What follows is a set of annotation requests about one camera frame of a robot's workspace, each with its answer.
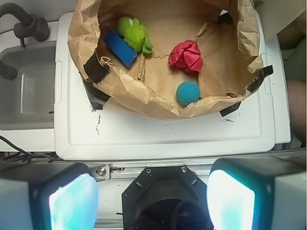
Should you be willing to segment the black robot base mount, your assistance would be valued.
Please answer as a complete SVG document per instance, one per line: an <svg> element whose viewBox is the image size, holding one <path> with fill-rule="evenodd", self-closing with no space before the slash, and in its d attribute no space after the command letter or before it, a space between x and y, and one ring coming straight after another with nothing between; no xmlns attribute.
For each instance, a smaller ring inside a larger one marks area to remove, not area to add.
<svg viewBox="0 0 307 230"><path fill-rule="evenodd" d="M207 185L193 172L178 168L145 172L122 193L125 230L213 230Z"/></svg>

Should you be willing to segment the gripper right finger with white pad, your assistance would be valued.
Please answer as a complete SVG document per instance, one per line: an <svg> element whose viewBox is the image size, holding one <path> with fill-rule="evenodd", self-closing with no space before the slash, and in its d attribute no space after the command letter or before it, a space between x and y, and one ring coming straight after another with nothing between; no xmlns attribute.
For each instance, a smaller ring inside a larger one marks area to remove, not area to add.
<svg viewBox="0 0 307 230"><path fill-rule="evenodd" d="M306 158L219 158L207 204L217 230L305 230Z"/></svg>

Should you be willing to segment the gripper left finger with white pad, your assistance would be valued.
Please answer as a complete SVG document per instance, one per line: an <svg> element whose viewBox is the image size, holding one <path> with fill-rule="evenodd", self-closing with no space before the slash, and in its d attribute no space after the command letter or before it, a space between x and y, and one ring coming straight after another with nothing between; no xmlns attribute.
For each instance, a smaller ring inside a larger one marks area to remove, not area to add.
<svg viewBox="0 0 307 230"><path fill-rule="evenodd" d="M91 230L98 185L84 163L3 163L2 230Z"/></svg>

